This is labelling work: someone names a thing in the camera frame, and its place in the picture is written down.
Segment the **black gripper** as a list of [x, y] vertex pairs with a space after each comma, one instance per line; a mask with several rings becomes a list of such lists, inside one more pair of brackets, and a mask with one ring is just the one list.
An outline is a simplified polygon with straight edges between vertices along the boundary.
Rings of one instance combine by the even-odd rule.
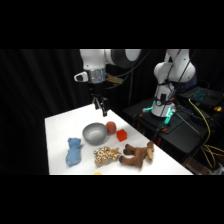
[[106, 117], [107, 112], [109, 110], [109, 100], [106, 98], [107, 93], [106, 93], [105, 83], [104, 82], [90, 83], [89, 89], [92, 96], [104, 97], [104, 98], [101, 98], [101, 105], [97, 97], [93, 98], [93, 103], [95, 105], [96, 110], [102, 108], [103, 117]]

